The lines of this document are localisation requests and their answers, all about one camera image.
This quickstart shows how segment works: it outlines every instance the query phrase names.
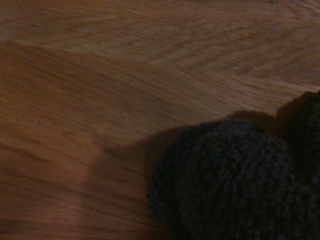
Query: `knit texture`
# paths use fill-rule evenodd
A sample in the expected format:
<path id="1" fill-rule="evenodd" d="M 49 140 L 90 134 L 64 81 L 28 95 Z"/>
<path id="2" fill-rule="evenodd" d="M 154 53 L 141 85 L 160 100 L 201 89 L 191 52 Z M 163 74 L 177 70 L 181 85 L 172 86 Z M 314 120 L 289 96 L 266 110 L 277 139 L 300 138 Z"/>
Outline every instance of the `knit texture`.
<path id="1" fill-rule="evenodd" d="M 290 127 L 307 182 L 287 145 L 247 120 L 186 128 L 151 175 L 151 214 L 176 240 L 320 240 L 319 120 L 320 93 Z"/>
<path id="2" fill-rule="evenodd" d="M 320 193 L 320 91 L 295 113 L 289 136 L 297 159 L 301 159 L 298 167 Z"/>

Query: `wooden surface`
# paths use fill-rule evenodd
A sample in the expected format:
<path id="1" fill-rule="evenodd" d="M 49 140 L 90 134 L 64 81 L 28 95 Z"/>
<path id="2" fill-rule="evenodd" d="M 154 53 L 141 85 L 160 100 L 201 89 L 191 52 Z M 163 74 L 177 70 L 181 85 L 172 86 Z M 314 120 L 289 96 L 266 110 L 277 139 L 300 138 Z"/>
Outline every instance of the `wooden surface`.
<path id="1" fill-rule="evenodd" d="M 285 139 L 320 88 L 318 0 L 2 0 L 0 239 L 163 240 L 152 168 L 180 127 Z"/>

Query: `knitted object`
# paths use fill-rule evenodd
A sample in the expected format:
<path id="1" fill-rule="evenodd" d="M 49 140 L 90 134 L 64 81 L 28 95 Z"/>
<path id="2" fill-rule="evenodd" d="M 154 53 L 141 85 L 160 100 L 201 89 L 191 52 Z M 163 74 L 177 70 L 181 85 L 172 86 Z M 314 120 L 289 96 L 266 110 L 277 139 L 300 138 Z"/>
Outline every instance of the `knitted object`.
<path id="1" fill-rule="evenodd" d="M 308 114 L 319 113 L 310 105 Z M 312 115 L 315 136 L 304 133 L 309 115 L 299 114 L 292 124 L 296 136 L 315 143 L 299 151 L 314 158 L 320 118 Z M 177 240 L 320 240 L 319 192 L 296 179 L 286 145 L 247 120 L 185 129 L 147 189 L 151 213 Z"/>
<path id="2" fill-rule="evenodd" d="M 320 91 L 298 111 L 289 129 L 301 168 L 320 193 Z"/>
<path id="3" fill-rule="evenodd" d="M 151 175 L 146 194 L 148 208 L 153 216 L 167 225 L 172 236 L 177 240 L 193 239 L 181 221 L 179 205 L 175 197 L 178 170 L 184 171 L 192 150 L 203 136 L 212 131 L 224 132 L 227 129 L 235 133 L 245 130 L 264 132 L 246 120 L 239 120 L 237 124 L 233 121 L 218 121 L 186 128 L 166 150 Z"/>

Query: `yarn ball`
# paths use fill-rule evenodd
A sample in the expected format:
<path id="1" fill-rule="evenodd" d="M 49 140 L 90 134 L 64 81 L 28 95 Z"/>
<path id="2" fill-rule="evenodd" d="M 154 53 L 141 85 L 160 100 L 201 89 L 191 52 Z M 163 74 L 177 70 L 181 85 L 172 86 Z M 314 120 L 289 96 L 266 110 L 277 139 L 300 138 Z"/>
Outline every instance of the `yarn ball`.
<path id="1" fill-rule="evenodd" d="M 148 207 L 177 240 L 319 240 L 318 194 L 292 162 L 247 120 L 192 126 L 154 169 Z"/>

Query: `wood grain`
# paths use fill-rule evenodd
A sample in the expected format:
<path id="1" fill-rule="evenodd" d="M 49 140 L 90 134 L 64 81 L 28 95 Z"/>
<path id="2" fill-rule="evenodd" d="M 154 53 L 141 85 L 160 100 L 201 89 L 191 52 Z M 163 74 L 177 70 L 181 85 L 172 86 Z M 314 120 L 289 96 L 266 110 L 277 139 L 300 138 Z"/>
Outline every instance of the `wood grain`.
<path id="1" fill-rule="evenodd" d="M 316 83 L 320 22 L 304 19 L 310 13 L 297 7 L 303 4 L 310 3 L 5 1 L 0 38 L 207 73 Z"/>
<path id="2" fill-rule="evenodd" d="M 317 15 L 293 1 L 0 4 L 0 239 L 169 239 L 145 191 L 181 127 L 285 140 L 319 90 Z"/>

